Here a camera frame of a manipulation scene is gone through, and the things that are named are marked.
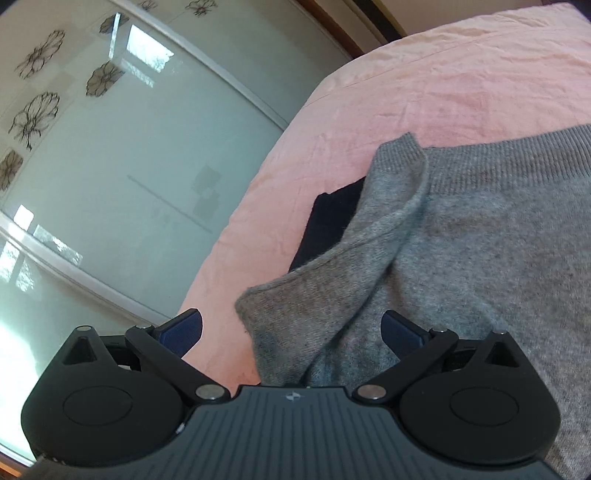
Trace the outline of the grey and navy knit sweater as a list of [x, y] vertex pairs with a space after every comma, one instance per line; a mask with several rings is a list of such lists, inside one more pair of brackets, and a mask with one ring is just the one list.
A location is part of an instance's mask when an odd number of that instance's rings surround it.
[[348, 388], [394, 365], [389, 310], [466, 338], [505, 330], [557, 401], [548, 459], [590, 472], [590, 129], [381, 145], [342, 239], [235, 304], [263, 384]]

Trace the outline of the pink bed sheet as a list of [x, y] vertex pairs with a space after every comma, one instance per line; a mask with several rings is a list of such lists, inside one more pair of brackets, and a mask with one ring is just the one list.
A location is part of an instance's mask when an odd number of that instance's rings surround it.
[[444, 25], [349, 62], [295, 115], [201, 265], [183, 307], [204, 333], [186, 361], [228, 388], [259, 380], [235, 300], [287, 271], [315, 198], [365, 175], [382, 143], [491, 143], [589, 120], [590, 20], [567, 3]]

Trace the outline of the brown wooden wardrobe frame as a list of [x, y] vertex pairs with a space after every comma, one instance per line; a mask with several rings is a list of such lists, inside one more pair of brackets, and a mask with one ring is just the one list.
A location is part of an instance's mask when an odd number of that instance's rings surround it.
[[407, 33], [384, 1], [297, 0], [352, 58], [404, 38]]

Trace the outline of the glass wardrobe sliding door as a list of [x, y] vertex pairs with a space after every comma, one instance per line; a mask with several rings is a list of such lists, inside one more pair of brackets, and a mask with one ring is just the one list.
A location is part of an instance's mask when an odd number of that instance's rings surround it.
[[260, 165], [346, 51], [293, 1], [1, 12], [1, 450], [80, 324], [174, 316]]

